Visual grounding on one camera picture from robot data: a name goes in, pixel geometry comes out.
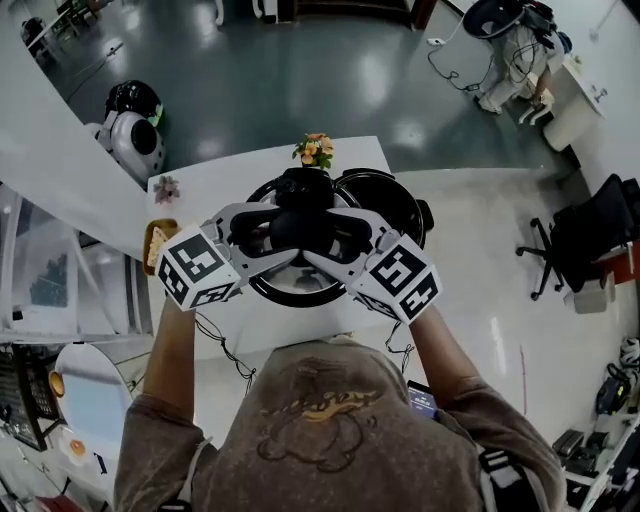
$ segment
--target brown t-shirt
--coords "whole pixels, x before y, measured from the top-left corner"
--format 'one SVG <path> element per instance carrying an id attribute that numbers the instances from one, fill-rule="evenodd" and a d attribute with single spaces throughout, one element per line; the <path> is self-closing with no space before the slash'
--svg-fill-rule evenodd
<path id="1" fill-rule="evenodd" d="M 541 510 L 561 509 L 553 451 L 486 383 L 468 380 L 439 417 L 410 408 L 402 375 L 375 350 L 278 349 L 225 442 L 200 456 L 193 510 L 483 510 L 474 441 L 510 452 L 546 497 Z M 171 406 L 138 397 L 127 413 L 116 511 L 155 511 L 177 497 L 202 441 Z"/>

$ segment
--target cartoon graphic print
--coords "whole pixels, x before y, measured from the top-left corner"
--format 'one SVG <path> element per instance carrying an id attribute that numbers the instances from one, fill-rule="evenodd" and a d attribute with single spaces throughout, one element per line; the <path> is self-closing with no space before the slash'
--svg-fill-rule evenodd
<path id="1" fill-rule="evenodd" d="M 284 407 L 262 411 L 270 424 L 258 455 L 267 461 L 294 458 L 326 473 L 343 471 L 376 428 L 376 417 L 366 413 L 382 393 L 346 389 L 346 372 L 336 363 L 307 359 L 292 371 L 292 389 L 299 395 Z"/>

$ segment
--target smartphone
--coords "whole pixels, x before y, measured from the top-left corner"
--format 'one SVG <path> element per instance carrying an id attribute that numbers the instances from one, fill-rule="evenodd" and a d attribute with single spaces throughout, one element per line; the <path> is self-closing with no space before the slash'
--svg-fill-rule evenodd
<path id="1" fill-rule="evenodd" d="M 411 408 L 427 418 L 435 418 L 438 407 L 431 394 L 431 388 L 412 380 L 407 383 L 407 386 Z"/>

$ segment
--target gray floor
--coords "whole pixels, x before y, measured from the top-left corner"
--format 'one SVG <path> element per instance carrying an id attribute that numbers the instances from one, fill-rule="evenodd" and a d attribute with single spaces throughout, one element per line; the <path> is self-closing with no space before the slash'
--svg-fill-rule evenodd
<path id="1" fill-rule="evenodd" d="M 218 29 L 212 1 L 120 0 L 78 40 L 65 43 L 64 67 L 49 76 L 63 97 L 91 71 L 73 75 L 125 46 L 73 96 L 82 122 L 102 121 L 109 89 L 126 79 L 150 84 L 166 108 L 164 170 L 211 158 L 291 144 L 304 132 L 377 135 L 393 172 L 456 167 L 544 166 L 563 174 L 539 128 L 521 127 L 524 104 L 502 116 L 480 111 L 427 61 L 427 37 L 448 37 L 459 17 L 436 7 L 429 29 L 374 19 L 303 18 L 265 25 L 249 0 L 227 0 Z M 435 61 L 476 82 L 490 57 L 485 43 L 460 30 Z"/>

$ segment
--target office chair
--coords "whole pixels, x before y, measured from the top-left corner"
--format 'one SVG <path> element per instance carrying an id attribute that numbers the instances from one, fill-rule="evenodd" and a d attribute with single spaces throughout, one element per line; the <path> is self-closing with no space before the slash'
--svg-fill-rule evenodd
<path id="1" fill-rule="evenodd" d="M 549 224 L 550 235 L 540 219 L 530 222 L 538 228 L 544 249 L 518 247 L 516 255 L 525 252 L 545 261 L 542 282 L 538 291 L 531 293 L 538 300 L 549 280 L 551 270 L 558 278 L 555 290 L 560 291 L 566 280 L 574 292 L 579 292 L 585 281 L 599 277 L 592 263 L 614 247 L 640 237 L 640 188 L 635 179 L 622 181 L 612 174 L 600 190 L 587 202 L 569 206 L 553 216 Z"/>

